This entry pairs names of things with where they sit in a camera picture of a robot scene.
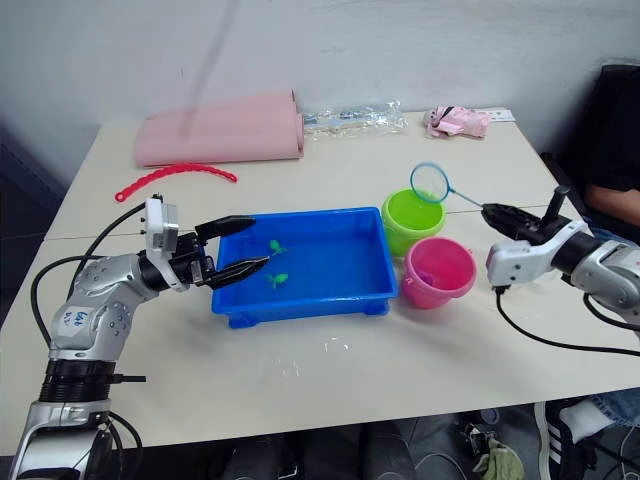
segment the pink bucket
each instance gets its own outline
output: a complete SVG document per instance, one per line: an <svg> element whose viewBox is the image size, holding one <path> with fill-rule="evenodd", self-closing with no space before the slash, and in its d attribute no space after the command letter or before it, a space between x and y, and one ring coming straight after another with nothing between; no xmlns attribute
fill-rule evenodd
<svg viewBox="0 0 640 480"><path fill-rule="evenodd" d="M469 251L444 237L416 242L405 257L402 292L418 308L437 308L473 286L476 265Z"/></svg>

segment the white wall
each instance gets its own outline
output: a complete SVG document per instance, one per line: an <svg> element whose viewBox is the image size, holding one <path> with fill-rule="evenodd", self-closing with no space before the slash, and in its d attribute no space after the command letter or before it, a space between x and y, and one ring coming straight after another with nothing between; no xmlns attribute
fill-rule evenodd
<svg viewBox="0 0 640 480"><path fill-rule="evenodd" d="M67 184L100 124L285 86L506 105L550 148L610 62L640 63L638 0L0 2L0 122Z"/></svg>

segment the plastic bag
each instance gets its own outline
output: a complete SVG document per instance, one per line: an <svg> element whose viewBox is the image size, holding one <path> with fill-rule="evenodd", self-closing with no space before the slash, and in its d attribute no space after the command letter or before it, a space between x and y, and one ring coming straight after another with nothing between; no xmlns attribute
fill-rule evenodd
<svg viewBox="0 0 640 480"><path fill-rule="evenodd" d="M397 133L407 125L397 100L341 110L303 113L302 118L305 137L312 139Z"/></svg>

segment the pink glove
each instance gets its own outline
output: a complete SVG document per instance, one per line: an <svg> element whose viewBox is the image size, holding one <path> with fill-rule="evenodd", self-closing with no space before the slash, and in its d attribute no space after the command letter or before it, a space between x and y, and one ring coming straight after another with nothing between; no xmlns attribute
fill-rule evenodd
<svg viewBox="0 0 640 480"><path fill-rule="evenodd" d="M438 107L424 114L424 124L434 137L443 133L484 137L489 127L489 115L464 107Z"/></svg>

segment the red plastic toy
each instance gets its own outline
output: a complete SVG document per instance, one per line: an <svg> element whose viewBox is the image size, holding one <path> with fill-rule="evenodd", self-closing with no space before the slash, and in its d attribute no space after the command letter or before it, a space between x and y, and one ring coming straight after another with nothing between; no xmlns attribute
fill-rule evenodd
<svg viewBox="0 0 640 480"><path fill-rule="evenodd" d="M211 167L209 165L200 165L199 163L181 163L178 165L169 165L168 167L160 168L154 172L151 172L149 175L140 177L131 185L116 193L116 202L124 202L134 192L146 185L149 185L154 180L166 177L167 175L173 175L174 173L183 172L206 172L212 175L224 177L233 183L236 183L238 181L238 177L236 177L233 173L225 172L224 170L220 170L219 168Z"/></svg>

